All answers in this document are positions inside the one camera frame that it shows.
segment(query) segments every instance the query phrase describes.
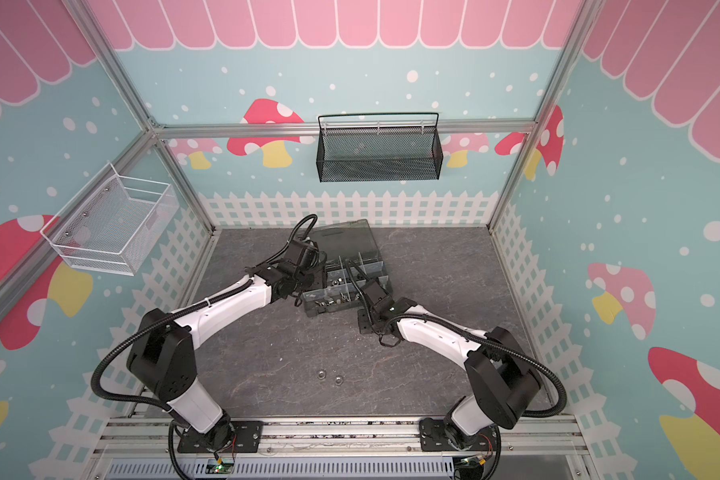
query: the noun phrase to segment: red mushroom cap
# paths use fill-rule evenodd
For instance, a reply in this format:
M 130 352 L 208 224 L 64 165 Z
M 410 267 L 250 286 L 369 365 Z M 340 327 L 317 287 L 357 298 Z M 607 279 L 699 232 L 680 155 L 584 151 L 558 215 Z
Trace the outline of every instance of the red mushroom cap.
M 560 165 L 560 156 L 563 153 L 563 111 L 555 105 L 552 116 L 547 122 L 547 128 L 541 132 L 541 139 L 536 146 L 549 175 L 554 175 Z
M 496 144 L 496 153 L 499 155 L 516 154 L 522 148 L 523 141 L 525 141 L 525 134 L 512 132 Z
M 259 98 L 248 108 L 240 123 L 244 124 L 302 124 L 296 112 L 287 106 L 268 98 Z M 310 144 L 312 137 L 264 137 L 264 138 L 231 138 L 226 148 L 234 155 L 248 155 L 264 145 L 278 140 L 295 141 Z

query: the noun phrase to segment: aluminum frame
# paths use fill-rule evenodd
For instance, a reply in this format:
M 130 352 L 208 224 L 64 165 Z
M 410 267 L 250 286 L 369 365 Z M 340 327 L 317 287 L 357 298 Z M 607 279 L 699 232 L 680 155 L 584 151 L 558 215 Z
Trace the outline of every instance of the aluminum frame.
M 562 55 L 557 61 L 554 73 L 547 85 L 547 90 L 544 92 L 544 99 L 541 101 L 538 114 L 536 115 L 536 127 L 533 131 L 528 134 L 523 143 L 523 147 L 520 149 L 517 161 L 507 178 L 507 182 L 504 184 L 504 188 L 501 191 L 499 202 L 496 204 L 494 215 L 490 218 L 488 223 L 488 229 L 493 233 L 494 227 L 499 217 L 504 213 L 504 209 L 507 207 L 509 198 L 512 197 L 515 189 L 518 187 L 520 181 L 520 174 L 525 168 L 525 165 L 530 161 L 530 157 L 536 145 L 541 139 L 541 134 L 547 127 L 547 122 L 552 116 L 557 99 L 560 97 L 560 93 L 563 91 L 570 73 L 574 70 L 576 65 L 576 59 L 578 58 L 582 46 L 586 38 L 589 36 L 592 25 L 597 20 L 597 15 L 600 14 L 600 10 L 603 7 L 605 0 L 583 0 L 580 6 L 579 12 L 576 15 L 576 22 L 571 27 L 570 33 L 566 39 L 565 47 Z

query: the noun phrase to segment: wall mural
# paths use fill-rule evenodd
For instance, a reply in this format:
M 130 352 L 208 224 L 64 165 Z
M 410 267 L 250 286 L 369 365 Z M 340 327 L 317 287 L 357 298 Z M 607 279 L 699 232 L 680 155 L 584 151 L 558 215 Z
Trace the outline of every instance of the wall mural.
M 230 124 L 260 98 L 304 121 L 532 118 L 580 0 L 90 4 L 157 122 Z
M 720 2 L 608 0 L 582 57 L 500 252 L 600 477 L 720 480 Z

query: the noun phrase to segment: yellow mushroom stem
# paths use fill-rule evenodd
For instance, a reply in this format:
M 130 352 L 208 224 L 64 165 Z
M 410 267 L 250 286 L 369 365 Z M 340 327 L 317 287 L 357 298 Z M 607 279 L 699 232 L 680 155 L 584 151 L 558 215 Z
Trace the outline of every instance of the yellow mushroom stem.
M 539 160 L 541 160 L 541 152 L 538 151 L 538 149 L 534 149 L 534 152 L 530 156 L 530 161 L 528 162 L 528 165 L 525 166 L 525 177 L 528 178 L 530 181 L 536 180 L 536 167 L 539 165 Z
M 286 142 L 283 140 L 271 141 L 262 147 L 264 152 L 264 166 L 268 168 L 288 167 L 293 159 L 286 151 Z
M 459 150 L 451 154 L 451 158 L 448 160 L 446 167 L 448 168 L 462 168 L 467 164 L 467 151 Z

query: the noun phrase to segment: light blue wall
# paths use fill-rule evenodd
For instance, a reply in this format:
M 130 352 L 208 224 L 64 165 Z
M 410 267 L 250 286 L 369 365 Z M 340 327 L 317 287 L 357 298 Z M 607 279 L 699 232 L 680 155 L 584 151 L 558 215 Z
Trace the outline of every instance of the light blue wall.
M 582 346 L 577 370 L 592 370 L 587 399 L 577 389 L 586 372 L 576 376 L 564 364 L 558 372 L 571 391 L 576 389 L 571 408 L 582 422 L 601 477 L 627 478 L 622 475 L 632 471 L 631 457 L 636 460 L 634 478 L 694 478 L 681 462 L 689 459 L 679 457 L 660 424 L 660 416 L 688 418 L 693 413 L 662 388 L 648 354 L 662 347 L 720 370 L 720 240 L 704 235 L 708 223 L 720 221 L 720 164 L 690 144 L 687 128 L 665 125 L 654 116 L 650 101 L 634 100 L 621 80 L 603 74 L 599 63 L 579 61 L 559 106 L 566 139 L 560 166 L 553 177 L 539 168 L 535 181 L 522 179 L 504 228 L 511 231 L 509 219 L 520 217 L 524 239 L 532 241 L 531 254 L 538 255 L 538 269 L 546 270 L 544 282 L 554 288 L 549 292 L 552 303 L 570 324 L 567 345 Z M 509 237 L 500 238 L 509 247 Z M 683 247 L 688 254 L 681 253 Z M 603 290 L 591 283 L 589 264 L 648 275 L 655 289 L 656 321 L 647 338 L 636 338 L 624 312 L 611 325 L 600 320 L 592 299 Z M 519 290 L 522 284 L 513 281 Z M 702 295 L 713 296 L 714 304 L 704 306 Z M 539 349 L 548 352 L 550 334 L 537 322 L 533 320 L 532 332 L 542 337 Z M 550 360 L 560 365 L 557 353 Z M 696 400 L 719 402 L 720 396 Z M 592 406 L 598 402 L 604 402 L 599 411 L 606 418 L 595 422 L 589 412 L 598 410 Z M 682 440 L 700 452 L 698 441 L 695 433 Z M 704 478 L 719 478 L 712 471 L 718 468 L 720 451 L 700 455 L 695 460 L 712 475 Z
M 166 51 L 135 46 L 118 52 L 162 124 L 236 124 L 257 98 L 277 100 L 304 121 L 342 111 L 532 118 L 558 54 L 541 45 L 509 50 L 499 45 L 431 49 L 420 44 L 406 49 L 380 44 L 314 49 L 298 44 L 285 50 L 217 45 L 211 50 Z M 417 73 L 414 82 L 408 72 Z

